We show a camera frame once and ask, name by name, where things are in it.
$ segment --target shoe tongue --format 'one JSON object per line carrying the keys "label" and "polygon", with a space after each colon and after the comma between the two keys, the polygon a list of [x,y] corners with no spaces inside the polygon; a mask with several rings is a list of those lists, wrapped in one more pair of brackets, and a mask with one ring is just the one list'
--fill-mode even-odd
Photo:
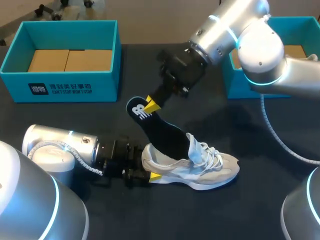
{"label": "shoe tongue", "polygon": [[203,162],[203,159],[206,159],[208,157],[208,153],[204,150],[204,148],[200,145],[200,143],[195,139],[193,135],[187,133],[186,136],[190,141],[188,151],[189,159],[194,164],[201,164]]}

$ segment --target robotic arm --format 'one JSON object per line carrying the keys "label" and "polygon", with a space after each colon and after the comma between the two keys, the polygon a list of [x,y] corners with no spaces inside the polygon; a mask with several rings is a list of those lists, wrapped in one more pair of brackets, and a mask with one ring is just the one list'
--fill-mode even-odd
{"label": "robotic arm", "polygon": [[269,10],[267,0],[227,0],[191,36],[189,48],[177,53],[162,51],[158,60],[163,83],[148,96],[144,111],[162,108],[172,93],[187,97],[207,66],[219,64],[234,48],[254,91],[319,97],[317,56],[307,60],[285,56],[280,37],[267,24]]}

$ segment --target led light ring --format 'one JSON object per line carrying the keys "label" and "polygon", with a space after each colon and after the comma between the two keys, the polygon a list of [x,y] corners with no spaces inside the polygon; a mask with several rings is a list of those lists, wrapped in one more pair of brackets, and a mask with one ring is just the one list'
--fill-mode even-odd
{"label": "led light ring", "polygon": [[248,80],[249,83],[253,84],[253,85],[257,85],[257,86],[267,86],[267,85],[271,85],[274,84],[275,82],[277,82],[279,79],[282,78],[282,76],[278,77],[276,80],[272,81],[272,82],[267,82],[267,83],[257,83],[254,81],[251,81],[246,75],[244,75],[245,78]]}
{"label": "led light ring", "polygon": [[234,31],[231,30],[231,28],[225,24],[223,24],[223,22],[221,22],[220,18],[218,18],[217,16],[214,15],[210,15],[209,18],[211,20],[216,21],[218,24],[221,24],[223,26],[223,28],[231,35],[231,37],[234,39],[235,43],[238,43],[238,38],[235,35]]}
{"label": "led light ring", "polygon": [[289,67],[288,67],[288,64],[286,63],[284,73],[283,73],[280,77],[278,77],[276,80],[274,80],[274,81],[272,81],[272,82],[257,83],[257,82],[251,81],[251,80],[246,76],[246,74],[244,74],[244,76],[245,76],[245,78],[248,80],[248,82],[251,83],[251,84],[253,84],[253,85],[257,85],[257,86],[267,86],[267,85],[274,84],[275,82],[279,81],[281,78],[285,78],[288,74],[289,74]]}
{"label": "led light ring", "polygon": [[41,237],[38,240],[44,240],[46,238],[46,236],[48,235],[52,225],[54,224],[54,221],[56,219],[57,216],[57,212],[58,212],[58,206],[59,206],[59,188],[57,185],[56,180],[54,179],[54,177],[50,176],[53,180],[54,183],[54,187],[55,187],[55,204],[54,204],[54,208],[53,208],[53,213],[51,216],[51,219],[48,223],[48,225],[46,226],[44,232],[42,233]]}
{"label": "led light ring", "polygon": [[[71,135],[74,133],[74,131],[69,131],[69,134],[68,134],[68,137],[67,137],[67,139],[69,140],[70,139],[70,137],[71,137]],[[63,148],[63,150],[64,151],[68,151],[68,148],[65,146],[64,148]]]}
{"label": "led light ring", "polygon": [[310,209],[311,209],[311,212],[313,213],[313,216],[315,218],[315,220],[318,222],[318,224],[320,225],[320,218],[314,208],[314,205],[312,204],[312,201],[311,201],[311,197],[310,197],[310,180],[311,180],[311,177],[312,175],[314,174],[315,170],[312,171],[312,173],[310,174],[307,182],[306,182],[306,197],[308,199],[308,203],[309,203],[309,206],[310,206]]}

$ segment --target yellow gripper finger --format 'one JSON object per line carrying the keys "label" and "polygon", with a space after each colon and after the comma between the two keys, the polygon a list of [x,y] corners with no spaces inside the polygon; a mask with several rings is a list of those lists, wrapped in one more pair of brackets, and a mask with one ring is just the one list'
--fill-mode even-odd
{"label": "yellow gripper finger", "polygon": [[157,110],[161,109],[161,107],[158,104],[156,104],[156,102],[153,101],[152,98],[149,95],[146,98],[146,101],[148,102],[148,105],[145,106],[144,109],[143,109],[143,111],[146,114],[151,114],[154,111],[157,111]]}
{"label": "yellow gripper finger", "polygon": [[149,179],[149,183],[152,183],[153,181],[159,180],[162,178],[162,175],[151,172],[150,173],[150,179]]}

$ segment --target white robotic arm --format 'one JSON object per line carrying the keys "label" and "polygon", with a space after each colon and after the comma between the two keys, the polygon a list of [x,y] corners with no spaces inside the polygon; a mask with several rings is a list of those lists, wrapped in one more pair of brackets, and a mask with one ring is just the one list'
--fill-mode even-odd
{"label": "white robotic arm", "polygon": [[0,239],[86,240],[88,232],[83,201],[0,141]]}
{"label": "white robotic arm", "polygon": [[164,105],[171,93],[186,96],[205,74],[237,48],[242,70],[251,88],[261,94],[320,97],[317,57],[295,59],[285,55],[282,40],[267,24],[267,0],[227,0],[189,39],[183,54],[161,56],[163,85],[147,99],[144,111]]}

